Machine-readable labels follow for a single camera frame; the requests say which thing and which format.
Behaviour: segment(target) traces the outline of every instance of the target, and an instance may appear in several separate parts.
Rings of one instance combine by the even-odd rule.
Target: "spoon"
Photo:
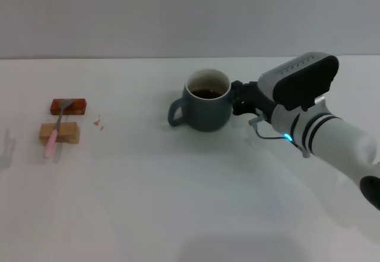
[[[64,99],[59,103],[59,108],[61,109],[61,112],[59,114],[59,118],[54,126],[54,130],[52,131],[49,140],[47,141],[45,151],[43,153],[43,157],[50,158],[52,157],[54,153],[54,147],[55,147],[55,141],[57,139],[59,126],[61,124],[62,115],[64,114],[65,108],[67,108],[69,105],[72,104],[72,100],[70,99]]]

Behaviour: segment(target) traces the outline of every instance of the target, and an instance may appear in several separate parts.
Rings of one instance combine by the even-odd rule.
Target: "pink spoon handle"
[[[58,130],[53,130],[49,140],[47,141],[47,145],[45,147],[45,152],[43,153],[43,157],[50,158],[54,153],[55,140],[57,139]]]

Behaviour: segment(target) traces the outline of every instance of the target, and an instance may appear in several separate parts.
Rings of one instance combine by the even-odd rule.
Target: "cable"
[[[261,138],[261,139],[286,139],[287,140],[287,138],[285,136],[281,136],[281,137],[264,137],[264,136],[261,136],[257,130],[255,130],[255,131],[256,131],[257,136],[259,138]]]

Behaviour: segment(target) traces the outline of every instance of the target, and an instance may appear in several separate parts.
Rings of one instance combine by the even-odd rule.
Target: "blue led light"
[[[286,139],[288,139],[290,142],[293,141],[293,139],[290,137],[290,135],[288,135],[288,133],[285,133],[285,134],[284,134],[284,137],[285,137]]]

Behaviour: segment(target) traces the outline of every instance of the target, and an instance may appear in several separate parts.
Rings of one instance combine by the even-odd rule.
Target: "gray wall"
[[[380,54],[380,0],[0,0],[0,58]]]

